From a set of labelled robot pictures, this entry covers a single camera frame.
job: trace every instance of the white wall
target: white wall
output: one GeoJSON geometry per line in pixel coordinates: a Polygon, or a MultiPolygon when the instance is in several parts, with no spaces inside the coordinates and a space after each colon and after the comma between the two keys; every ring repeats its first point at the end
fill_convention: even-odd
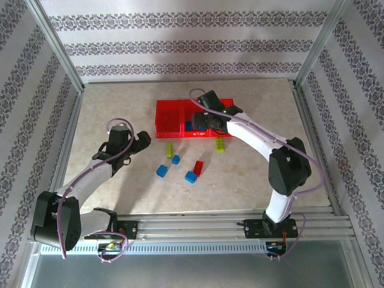
{"type": "Polygon", "coordinates": [[[0,0],[0,19],[0,287],[11,287],[77,93],[22,0],[0,0]]]}
{"type": "Polygon", "coordinates": [[[42,0],[84,82],[294,79],[335,0],[42,0]]]}
{"type": "Polygon", "coordinates": [[[384,286],[384,9],[351,1],[303,85],[339,205],[384,286]]]}

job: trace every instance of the blue lego brick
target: blue lego brick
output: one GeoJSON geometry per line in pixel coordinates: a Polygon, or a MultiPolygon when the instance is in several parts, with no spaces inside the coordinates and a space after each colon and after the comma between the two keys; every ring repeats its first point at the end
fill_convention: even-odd
{"type": "Polygon", "coordinates": [[[197,180],[197,175],[191,171],[188,171],[188,173],[185,176],[185,180],[187,180],[191,183],[195,183],[197,180]]]}
{"type": "Polygon", "coordinates": [[[177,155],[173,156],[172,163],[174,165],[177,165],[177,164],[179,164],[179,162],[180,162],[180,157],[177,155]]]}
{"type": "Polygon", "coordinates": [[[185,130],[186,131],[193,131],[192,121],[186,121],[185,122],[185,130]]]}
{"type": "Polygon", "coordinates": [[[164,178],[164,176],[166,175],[166,173],[168,172],[168,168],[167,166],[164,166],[164,165],[160,165],[160,167],[157,169],[156,171],[156,174],[162,178],[164,178]]]}

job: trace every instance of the red tray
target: red tray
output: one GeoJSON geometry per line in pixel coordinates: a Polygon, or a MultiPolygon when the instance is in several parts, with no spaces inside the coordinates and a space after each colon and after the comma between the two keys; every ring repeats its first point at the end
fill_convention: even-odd
{"type": "MultiPolygon", "coordinates": [[[[225,107],[234,105],[233,99],[220,99],[225,107]]],[[[205,131],[185,130],[185,122],[192,121],[192,114],[202,112],[191,100],[157,100],[156,138],[231,137],[219,135],[211,129],[205,131]]]]}

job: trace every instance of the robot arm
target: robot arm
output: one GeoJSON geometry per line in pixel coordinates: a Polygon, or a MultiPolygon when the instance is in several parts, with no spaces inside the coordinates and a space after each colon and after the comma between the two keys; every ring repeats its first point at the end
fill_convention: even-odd
{"type": "Polygon", "coordinates": [[[311,168],[308,160],[303,156],[287,149],[276,142],[280,140],[305,153],[303,142],[298,138],[287,140],[269,132],[261,125],[253,122],[241,109],[236,106],[224,108],[214,91],[209,91],[198,98],[200,104],[205,107],[224,112],[225,114],[243,119],[246,123],[254,124],[261,130],[273,135],[273,139],[265,137],[259,131],[245,125],[244,121],[231,119],[230,117],[219,116],[213,113],[199,112],[193,115],[192,123],[195,129],[211,128],[229,133],[261,153],[269,162],[268,179],[272,186],[272,196],[266,211],[263,214],[263,226],[266,232],[280,230],[290,217],[290,205],[292,197],[299,186],[305,184],[311,175],[311,168]]]}
{"type": "Polygon", "coordinates": [[[109,133],[109,141],[100,146],[88,166],[77,177],[53,193],[44,191],[38,196],[31,229],[31,236],[35,241],[60,248],[56,213],[58,203],[68,187],[71,187],[71,191],[66,196],[61,213],[66,251],[71,250],[81,237],[96,231],[114,230],[117,213],[95,208],[90,213],[80,215],[80,208],[102,183],[113,177],[122,166],[130,163],[133,154],[144,150],[151,143],[148,133],[141,131],[137,134],[138,139],[134,138],[131,146],[122,155],[99,164],[126,149],[129,137],[134,138],[129,128],[113,126],[109,133]],[[91,171],[79,178],[89,168],[91,171]]]}

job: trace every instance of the floor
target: floor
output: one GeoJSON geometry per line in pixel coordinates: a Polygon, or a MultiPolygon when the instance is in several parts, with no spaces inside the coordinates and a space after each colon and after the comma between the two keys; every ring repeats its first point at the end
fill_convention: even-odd
{"type": "MultiPolygon", "coordinates": [[[[89,163],[107,141],[106,123],[115,117],[129,120],[136,133],[152,138],[146,150],[134,155],[85,202],[82,212],[102,207],[119,214],[213,211],[265,208],[272,188],[268,164],[257,151],[239,139],[225,139],[225,152],[216,152],[215,139],[156,139],[156,100],[183,99],[192,88],[213,89],[220,98],[233,98],[248,116],[268,130],[288,139],[299,137],[312,155],[287,79],[204,82],[93,84],[85,95],[77,123],[65,183],[89,163]],[[179,165],[166,158],[167,142],[173,143],[179,165]],[[201,177],[191,184],[184,179],[196,160],[204,161],[201,177]],[[156,175],[159,165],[169,167],[165,178],[156,175]]],[[[315,186],[313,174],[304,188],[315,186]]],[[[328,206],[324,189],[299,197],[294,206],[328,206]]]]}

